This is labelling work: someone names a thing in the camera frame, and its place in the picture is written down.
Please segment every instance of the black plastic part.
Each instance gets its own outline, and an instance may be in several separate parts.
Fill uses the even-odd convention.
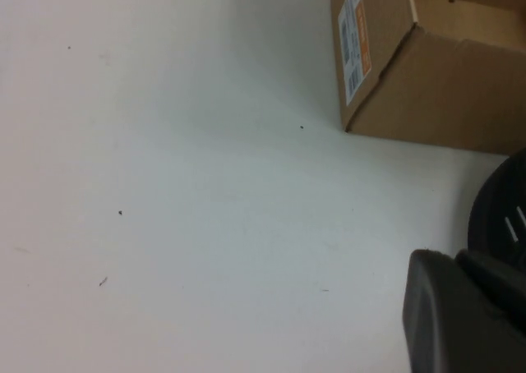
[[[526,150],[509,157],[478,193],[468,247],[526,273]]]
[[[411,255],[404,329],[413,373],[526,371],[524,279],[489,256]]]

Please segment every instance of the white surface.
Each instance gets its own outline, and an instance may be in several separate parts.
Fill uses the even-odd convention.
[[[409,254],[501,158],[344,134],[331,42],[329,0],[2,0],[2,370],[408,371]]]

